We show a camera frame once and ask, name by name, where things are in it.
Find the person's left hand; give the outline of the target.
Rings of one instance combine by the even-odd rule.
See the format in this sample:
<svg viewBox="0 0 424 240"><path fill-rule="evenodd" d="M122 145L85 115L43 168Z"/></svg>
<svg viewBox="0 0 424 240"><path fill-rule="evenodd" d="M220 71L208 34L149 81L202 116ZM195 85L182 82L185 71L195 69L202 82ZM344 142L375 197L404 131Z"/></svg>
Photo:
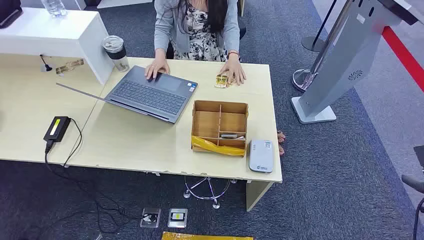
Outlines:
<svg viewBox="0 0 424 240"><path fill-rule="evenodd" d="M227 76L228 83L236 83L237 85L244 84L247 79L237 56L235 58L228 58L224 66L221 68L219 75Z"/></svg>

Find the person's right hand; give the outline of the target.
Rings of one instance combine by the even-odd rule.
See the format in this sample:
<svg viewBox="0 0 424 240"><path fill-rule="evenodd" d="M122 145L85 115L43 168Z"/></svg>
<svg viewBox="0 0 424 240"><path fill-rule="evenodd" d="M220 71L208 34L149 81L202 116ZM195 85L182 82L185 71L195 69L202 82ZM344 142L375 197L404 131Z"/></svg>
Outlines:
<svg viewBox="0 0 424 240"><path fill-rule="evenodd" d="M144 76L151 81L157 78L158 73L170 73L170 67L165 58L155 58L153 62L145 68Z"/></svg>

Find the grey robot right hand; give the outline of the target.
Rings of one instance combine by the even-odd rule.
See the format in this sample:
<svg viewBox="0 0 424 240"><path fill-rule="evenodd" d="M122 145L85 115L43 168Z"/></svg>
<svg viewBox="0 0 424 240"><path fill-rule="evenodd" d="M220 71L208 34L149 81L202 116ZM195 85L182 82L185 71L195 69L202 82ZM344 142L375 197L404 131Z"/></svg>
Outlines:
<svg viewBox="0 0 424 240"><path fill-rule="evenodd" d="M409 187L413 188L417 192L424 194L424 182L423 181L418 181L418 180L414 179L413 177L408 176L408 175L404 175L404 174L401 175L401 180L402 180L403 183L405 183Z"/></svg>

